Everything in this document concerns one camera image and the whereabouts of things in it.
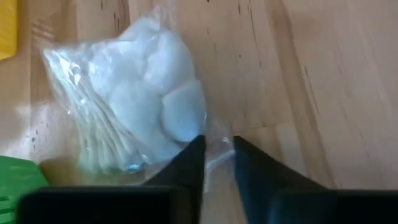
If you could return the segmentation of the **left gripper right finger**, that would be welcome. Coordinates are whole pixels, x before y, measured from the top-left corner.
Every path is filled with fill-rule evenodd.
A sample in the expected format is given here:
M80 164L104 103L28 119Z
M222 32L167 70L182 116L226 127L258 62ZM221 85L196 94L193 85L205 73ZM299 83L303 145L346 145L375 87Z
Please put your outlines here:
M234 150L248 223L397 223L396 190L329 189L241 136Z

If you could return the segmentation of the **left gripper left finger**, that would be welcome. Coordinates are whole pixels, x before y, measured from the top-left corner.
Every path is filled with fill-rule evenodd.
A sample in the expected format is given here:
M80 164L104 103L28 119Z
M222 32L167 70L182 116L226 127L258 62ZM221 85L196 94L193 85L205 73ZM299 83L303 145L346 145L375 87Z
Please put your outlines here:
M16 223L199 223L205 137L197 136L141 185L44 187L17 203Z

